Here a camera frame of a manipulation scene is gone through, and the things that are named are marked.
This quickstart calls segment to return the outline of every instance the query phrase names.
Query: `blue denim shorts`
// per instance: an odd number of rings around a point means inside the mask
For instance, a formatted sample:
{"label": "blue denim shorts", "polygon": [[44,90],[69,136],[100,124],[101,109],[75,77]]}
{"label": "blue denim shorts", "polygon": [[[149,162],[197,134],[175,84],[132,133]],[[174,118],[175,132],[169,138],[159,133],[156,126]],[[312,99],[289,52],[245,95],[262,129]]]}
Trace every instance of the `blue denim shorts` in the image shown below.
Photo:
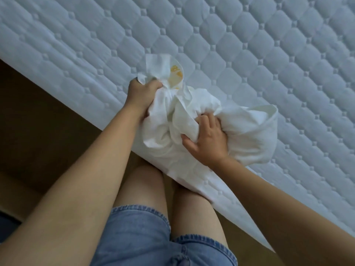
{"label": "blue denim shorts", "polygon": [[168,219],[143,205],[111,210],[91,266],[237,266],[233,253],[197,234],[170,240]]}

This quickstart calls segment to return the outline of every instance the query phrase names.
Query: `forearm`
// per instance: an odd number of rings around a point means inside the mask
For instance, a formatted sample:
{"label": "forearm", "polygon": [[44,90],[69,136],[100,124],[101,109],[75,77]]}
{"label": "forearm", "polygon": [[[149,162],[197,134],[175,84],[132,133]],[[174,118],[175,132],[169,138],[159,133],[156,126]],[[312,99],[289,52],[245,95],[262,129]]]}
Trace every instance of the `forearm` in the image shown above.
{"label": "forearm", "polygon": [[233,159],[213,168],[287,265],[354,265],[355,238]]}
{"label": "forearm", "polygon": [[0,247],[0,264],[90,263],[120,187],[139,119],[140,112],[131,107],[115,116]]}

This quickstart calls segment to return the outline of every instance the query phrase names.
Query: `person's left hand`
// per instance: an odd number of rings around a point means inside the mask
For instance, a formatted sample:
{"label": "person's left hand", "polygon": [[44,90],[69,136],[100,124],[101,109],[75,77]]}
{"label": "person's left hand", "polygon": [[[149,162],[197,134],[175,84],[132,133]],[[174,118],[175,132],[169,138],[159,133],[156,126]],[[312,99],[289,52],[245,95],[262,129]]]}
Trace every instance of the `person's left hand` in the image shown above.
{"label": "person's left hand", "polygon": [[131,80],[128,86],[128,94],[125,107],[132,107],[138,110],[140,116],[144,116],[148,107],[152,104],[157,89],[162,87],[159,80],[152,80],[145,85],[139,83],[137,78]]}

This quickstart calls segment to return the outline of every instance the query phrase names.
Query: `shorts seam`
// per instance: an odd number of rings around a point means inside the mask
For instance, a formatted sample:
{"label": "shorts seam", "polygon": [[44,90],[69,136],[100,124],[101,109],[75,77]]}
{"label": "shorts seam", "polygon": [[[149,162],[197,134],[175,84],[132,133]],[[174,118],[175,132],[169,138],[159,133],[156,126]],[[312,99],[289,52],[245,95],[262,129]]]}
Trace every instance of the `shorts seam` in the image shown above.
{"label": "shorts seam", "polygon": [[154,208],[149,207],[149,206],[140,205],[140,204],[117,206],[117,207],[114,207],[111,209],[110,216],[113,214],[116,214],[118,212],[122,212],[122,211],[126,211],[126,210],[139,210],[139,211],[145,211],[145,212],[154,214],[155,216],[158,216],[166,223],[166,225],[168,226],[168,229],[169,229],[169,233],[171,232],[171,226],[170,226],[170,223],[169,223],[169,220],[167,219],[167,217],[164,214],[160,213],[159,211],[157,211]]}
{"label": "shorts seam", "polygon": [[232,253],[232,251],[230,251],[226,246],[224,246],[220,242],[213,240],[210,237],[202,236],[199,234],[186,234],[173,239],[172,242],[182,244],[182,245],[186,243],[199,243],[199,244],[208,245],[220,251],[222,254],[224,254],[230,260],[233,266],[238,265],[237,258]]}

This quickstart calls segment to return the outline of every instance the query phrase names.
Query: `person's left arm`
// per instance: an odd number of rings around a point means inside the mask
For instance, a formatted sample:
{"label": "person's left arm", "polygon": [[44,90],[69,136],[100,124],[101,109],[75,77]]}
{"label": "person's left arm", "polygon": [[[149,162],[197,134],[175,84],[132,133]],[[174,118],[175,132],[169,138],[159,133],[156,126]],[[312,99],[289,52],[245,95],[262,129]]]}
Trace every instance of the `person's left arm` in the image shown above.
{"label": "person's left arm", "polygon": [[120,188],[139,122],[162,84],[132,80],[124,107],[0,245],[0,265],[89,265]]}

